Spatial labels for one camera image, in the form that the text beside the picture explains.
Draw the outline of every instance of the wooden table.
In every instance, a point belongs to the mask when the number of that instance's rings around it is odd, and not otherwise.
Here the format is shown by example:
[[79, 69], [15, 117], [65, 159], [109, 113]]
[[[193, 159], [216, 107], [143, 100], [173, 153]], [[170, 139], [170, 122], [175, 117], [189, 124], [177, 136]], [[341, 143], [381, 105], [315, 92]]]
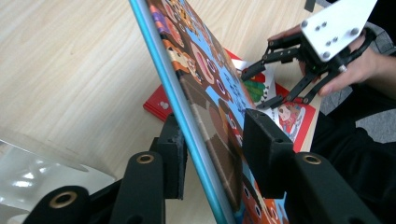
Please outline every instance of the wooden table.
[[[252, 62], [269, 36], [310, 15], [304, 0], [190, 3], [224, 48]], [[300, 74], [296, 63], [276, 69], [286, 87]], [[161, 131], [142, 107], [159, 85], [127, 0], [0, 3], [0, 133], [40, 143], [32, 151], [121, 178]], [[167, 222], [214, 223], [191, 161], [186, 178], [185, 200], [167, 201]]]

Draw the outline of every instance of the picture book cover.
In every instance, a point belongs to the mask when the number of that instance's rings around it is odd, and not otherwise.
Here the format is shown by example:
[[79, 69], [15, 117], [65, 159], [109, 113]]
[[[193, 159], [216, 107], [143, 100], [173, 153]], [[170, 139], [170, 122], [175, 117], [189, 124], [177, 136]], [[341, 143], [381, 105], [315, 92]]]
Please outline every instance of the picture book cover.
[[[288, 223], [284, 201], [261, 196], [243, 157], [245, 111], [256, 106], [229, 52], [186, 1], [147, 0], [147, 3], [236, 223]], [[293, 127], [299, 126], [297, 120], [306, 114], [301, 108], [296, 112], [294, 107], [286, 106], [289, 112], [286, 109], [281, 112], [287, 115], [282, 122], [289, 133], [294, 133]]]
[[[276, 94], [286, 96], [288, 93], [285, 88], [276, 84]], [[294, 143], [294, 151], [301, 151], [316, 109], [312, 105], [286, 102], [277, 108], [277, 112], [279, 115], [279, 127]]]

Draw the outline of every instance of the book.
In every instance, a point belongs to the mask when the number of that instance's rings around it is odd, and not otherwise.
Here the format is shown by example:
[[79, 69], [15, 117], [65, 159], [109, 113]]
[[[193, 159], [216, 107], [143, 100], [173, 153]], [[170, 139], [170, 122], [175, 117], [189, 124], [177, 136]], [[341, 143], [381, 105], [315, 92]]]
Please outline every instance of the book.
[[[256, 106], [248, 91], [254, 88], [247, 88], [239, 78], [231, 52], [222, 47], [187, 1], [130, 2], [216, 221], [286, 223], [284, 200], [262, 197], [242, 153], [245, 111]], [[163, 116], [153, 109], [162, 107], [156, 98], [150, 97], [145, 108]], [[294, 107], [282, 109], [281, 113], [292, 119], [279, 125], [297, 139], [303, 136], [299, 128], [303, 126], [297, 120], [304, 120], [309, 113], [301, 108], [295, 112]], [[279, 111], [270, 112], [274, 119]]]
[[162, 121], [166, 121], [166, 118], [173, 113], [163, 85], [160, 85], [155, 92], [150, 95], [143, 104], [143, 108]]

